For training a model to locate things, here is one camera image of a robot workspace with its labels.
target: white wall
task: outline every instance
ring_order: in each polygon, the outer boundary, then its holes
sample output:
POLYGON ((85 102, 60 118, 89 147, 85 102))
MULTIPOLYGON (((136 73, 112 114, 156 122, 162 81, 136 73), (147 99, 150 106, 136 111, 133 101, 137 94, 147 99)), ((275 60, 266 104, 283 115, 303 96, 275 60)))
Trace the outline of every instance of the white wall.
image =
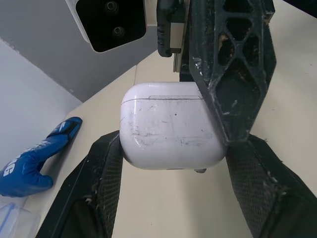
POLYGON ((20 152, 43 140, 80 104, 0 40, 0 170, 20 152))

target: table surface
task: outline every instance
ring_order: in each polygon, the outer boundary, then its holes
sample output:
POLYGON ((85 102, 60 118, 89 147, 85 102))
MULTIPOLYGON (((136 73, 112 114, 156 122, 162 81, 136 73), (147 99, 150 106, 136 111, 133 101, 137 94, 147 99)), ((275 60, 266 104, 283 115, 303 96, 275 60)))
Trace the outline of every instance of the table surface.
MULTIPOLYGON (((275 3, 271 32, 277 68, 252 129, 317 195, 317 20, 285 2, 275 3)), ((70 172, 102 135, 119 129, 125 92, 141 82, 178 81, 173 59, 157 52, 72 111, 83 125, 65 151, 48 160, 49 191, 30 196, 25 209, 48 213, 70 172)), ((123 163, 113 238, 252 237, 232 190, 226 161, 203 175, 194 171, 145 171, 123 163)))

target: clear plastic container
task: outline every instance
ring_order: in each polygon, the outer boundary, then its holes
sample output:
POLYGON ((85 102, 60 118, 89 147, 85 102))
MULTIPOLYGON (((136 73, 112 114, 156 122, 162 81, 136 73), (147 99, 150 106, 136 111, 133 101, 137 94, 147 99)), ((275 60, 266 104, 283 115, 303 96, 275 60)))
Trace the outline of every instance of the clear plastic container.
POLYGON ((14 203, 0 208, 0 238, 33 238, 40 216, 14 203))

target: blue glove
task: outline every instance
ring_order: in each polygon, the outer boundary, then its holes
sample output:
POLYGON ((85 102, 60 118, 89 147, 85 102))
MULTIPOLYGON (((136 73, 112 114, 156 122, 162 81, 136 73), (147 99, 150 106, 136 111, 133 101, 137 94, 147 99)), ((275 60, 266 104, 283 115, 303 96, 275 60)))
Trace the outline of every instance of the blue glove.
POLYGON ((53 186, 50 176, 40 174, 45 161, 71 141, 82 124, 80 118, 70 118, 59 124, 36 146, 22 152, 0 172, 0 194, 25 197, 53 186))

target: scratched plastic case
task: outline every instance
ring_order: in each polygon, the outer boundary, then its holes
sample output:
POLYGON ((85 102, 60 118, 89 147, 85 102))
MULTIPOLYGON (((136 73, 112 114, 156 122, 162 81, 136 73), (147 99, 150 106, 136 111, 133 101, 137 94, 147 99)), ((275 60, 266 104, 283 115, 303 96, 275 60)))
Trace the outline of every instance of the scratched plastic case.
POLYGON ((226 147, 194 82, 141 83, 121 104, 125 159, 147 170, 205 169, 226 147))

